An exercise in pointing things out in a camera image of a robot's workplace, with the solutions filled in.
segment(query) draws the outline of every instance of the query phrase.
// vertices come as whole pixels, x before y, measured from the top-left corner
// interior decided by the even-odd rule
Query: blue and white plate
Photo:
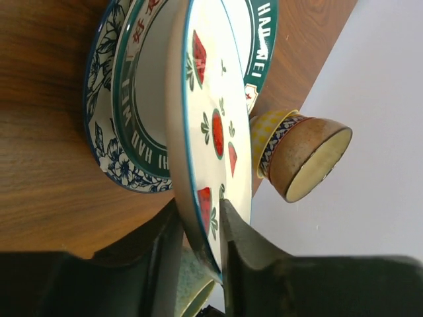
[[[98,27],[85,73],[83,116],[93,155],[101,170],[114,182],[140,193],[172,188],[169,179],[145,173],[129,160],[119,142],[110,101],[112,66],[117,42],[130,8],[130,0],[113,0]]]

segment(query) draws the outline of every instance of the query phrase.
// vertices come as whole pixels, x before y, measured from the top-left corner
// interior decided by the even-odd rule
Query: wood grain surface
[[[117,186],[87,144],[83,77],[107,4],[0,1],[1,251],[69,250],[90,257],[173,196]],[[274,58],[253,114],[301,107],[355,4],[280,1]]]

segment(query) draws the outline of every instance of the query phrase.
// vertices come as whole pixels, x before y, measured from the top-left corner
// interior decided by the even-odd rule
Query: brown bowl
[[[351,128],[339,122],[320,118],[301,121],[274,148],[269,181],[288,203],[300,200],[332,171],[351,138]]]

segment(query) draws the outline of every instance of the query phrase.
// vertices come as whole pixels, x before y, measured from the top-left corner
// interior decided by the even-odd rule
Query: stack of plates
[[[135,192],[173,187],[191,247],[219,282],[219,198],[250,219],[248,114],[269,69],[277,6],[115,0],[89,56],[84,121],[98,165]]]

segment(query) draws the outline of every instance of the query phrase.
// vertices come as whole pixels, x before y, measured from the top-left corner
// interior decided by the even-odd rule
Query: yellow checkered bowl
[[[271,110],[251,121],[252,169],[259,178],[264,178],[259,165],[270,138],[282,121],[298,113],[298,110]]]

